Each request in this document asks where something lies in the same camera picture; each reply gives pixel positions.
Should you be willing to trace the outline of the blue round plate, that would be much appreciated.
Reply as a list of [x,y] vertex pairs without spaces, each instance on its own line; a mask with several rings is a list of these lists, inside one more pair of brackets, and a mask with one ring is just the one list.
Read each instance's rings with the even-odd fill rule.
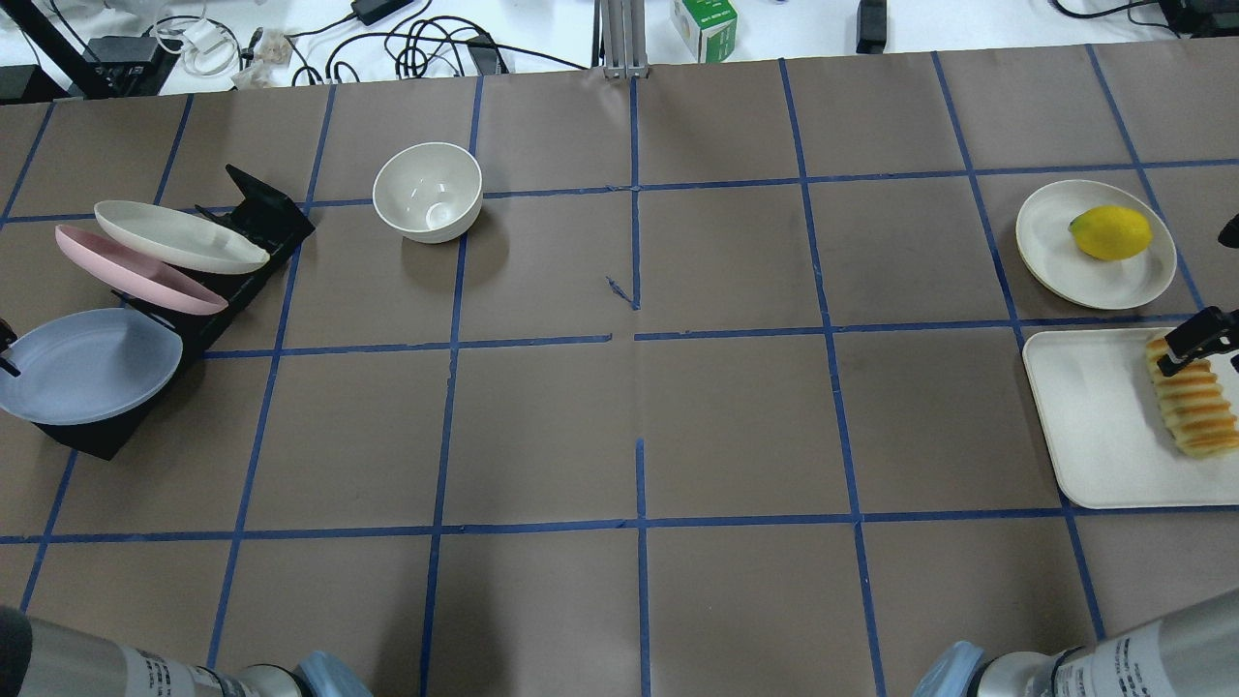
[[176,332],[136,310],[67,314],[19,337],[4,353],[1,406],[32,423],[81,425],[128,413],[173,378]]

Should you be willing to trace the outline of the striped bread loaf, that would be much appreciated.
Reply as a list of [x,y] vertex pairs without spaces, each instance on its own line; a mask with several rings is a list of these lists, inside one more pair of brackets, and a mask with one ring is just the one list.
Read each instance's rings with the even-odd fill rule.
[[1175,444],[1194,459],[1234,453],[1237,413],[1224,397],[1220,378],[1208,360],[1192,361],[1172,378],[1163,375],[1158,360],[1168,352],[1165,336],[1167,331],[1161,331],[1145,345],[1145,363],[1161,418]]

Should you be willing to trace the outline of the pink round plate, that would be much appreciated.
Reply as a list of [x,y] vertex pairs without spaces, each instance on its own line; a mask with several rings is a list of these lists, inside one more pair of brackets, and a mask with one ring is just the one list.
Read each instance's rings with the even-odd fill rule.
[[218,314],[228,300],[167,262],[79,227],[58,225],[59,251],[87,274],[124,293],[182,314]]

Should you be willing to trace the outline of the cream round plate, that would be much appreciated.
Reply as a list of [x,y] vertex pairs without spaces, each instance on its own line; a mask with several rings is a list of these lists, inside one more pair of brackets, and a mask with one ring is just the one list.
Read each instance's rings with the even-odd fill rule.
[[1177,248],[1152,208],[1090,180],[1044,184],[1028,196],[1016,215],[1016,244],[1037,281],[1093,310],[1149,305],[1177,274]]

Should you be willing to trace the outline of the cream plate in rack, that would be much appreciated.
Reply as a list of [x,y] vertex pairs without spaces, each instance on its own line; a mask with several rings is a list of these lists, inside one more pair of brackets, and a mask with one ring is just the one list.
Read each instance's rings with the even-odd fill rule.
[[130,250],[195,272],[256,272],[270,253],[225,227],[181,210],[135,201],[102,201],[95,222]]

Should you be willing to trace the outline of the black plate rack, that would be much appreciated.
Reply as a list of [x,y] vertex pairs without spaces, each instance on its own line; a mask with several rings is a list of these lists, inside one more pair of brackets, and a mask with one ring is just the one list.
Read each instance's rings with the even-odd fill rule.
[[169,389],[203,360],[313,234],[292,198],[225,168],[230,210],[108,199],[89,232],[61,224],[59,253],[123,300],[2,340],[2,410],[81,453],[112,459]]

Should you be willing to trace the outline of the yellow lemon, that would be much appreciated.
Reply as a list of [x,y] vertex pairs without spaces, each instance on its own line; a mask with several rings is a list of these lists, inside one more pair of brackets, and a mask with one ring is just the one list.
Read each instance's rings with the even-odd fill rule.
[[1080,253],[1101,261],[1136,258],[1152,243],[1150,222],[1132,208],[1104,204],[1075,215],[1068,224]]

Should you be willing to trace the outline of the white rectangular tray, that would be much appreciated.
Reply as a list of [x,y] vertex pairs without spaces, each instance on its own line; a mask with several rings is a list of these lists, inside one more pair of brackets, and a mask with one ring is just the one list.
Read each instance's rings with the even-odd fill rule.
[[1237,454],[1194,459],[1163,425],[1144,349],[1168,332],[1042,331],[1022,350],[1061,490],[1092,510],[1238,501]]

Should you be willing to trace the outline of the white bowl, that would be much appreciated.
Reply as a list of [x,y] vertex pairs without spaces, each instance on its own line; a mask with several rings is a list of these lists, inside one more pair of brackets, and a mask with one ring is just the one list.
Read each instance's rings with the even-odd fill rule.
[[481,215],[481,165],[456,144],[416,144],[383,165],[372,202],[382,222],[411,241],[455,241]]

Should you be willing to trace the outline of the black power adapter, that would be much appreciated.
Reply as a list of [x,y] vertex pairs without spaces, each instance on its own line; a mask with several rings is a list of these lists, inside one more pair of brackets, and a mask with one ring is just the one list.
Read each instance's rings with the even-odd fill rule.
[[401,12],[411,2],[411,0],[353,0],[349,1],[349,14],[364,26],[370,26]]

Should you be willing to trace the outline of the green white carton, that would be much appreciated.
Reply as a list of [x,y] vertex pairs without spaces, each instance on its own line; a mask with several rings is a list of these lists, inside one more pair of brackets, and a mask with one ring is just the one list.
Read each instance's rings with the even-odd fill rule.
[[738,10],[731,1],[672,1],[670,19],[698,63],[722,63],[738,43]]

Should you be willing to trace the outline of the aluminium frame post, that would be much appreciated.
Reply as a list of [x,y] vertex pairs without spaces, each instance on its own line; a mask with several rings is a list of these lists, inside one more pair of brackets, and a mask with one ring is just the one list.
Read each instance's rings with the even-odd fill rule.
[[646,1],[593,1],[591,61],[608,79],[648,76]]

